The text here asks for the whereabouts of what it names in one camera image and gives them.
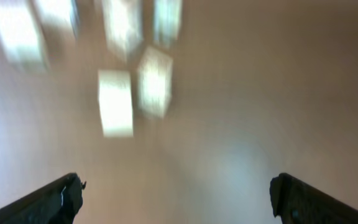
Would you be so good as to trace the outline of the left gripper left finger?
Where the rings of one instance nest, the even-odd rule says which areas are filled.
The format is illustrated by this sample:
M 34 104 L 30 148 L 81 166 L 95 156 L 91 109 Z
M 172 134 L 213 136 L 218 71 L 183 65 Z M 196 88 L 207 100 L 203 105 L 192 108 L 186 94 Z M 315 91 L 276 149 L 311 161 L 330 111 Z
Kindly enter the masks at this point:
M 73 224 L 86 182 L 72 172 L 0 208 L 0 224 Z

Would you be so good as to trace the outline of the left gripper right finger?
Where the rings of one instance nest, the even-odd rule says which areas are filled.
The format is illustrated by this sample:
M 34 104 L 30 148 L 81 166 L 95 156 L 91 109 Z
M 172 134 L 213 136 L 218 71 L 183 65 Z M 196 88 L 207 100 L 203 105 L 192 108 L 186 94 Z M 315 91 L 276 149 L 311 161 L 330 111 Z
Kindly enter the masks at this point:
M 269 193 L 283 224 L 358 224 L 358 210 L 290 174 L 274 177 Z

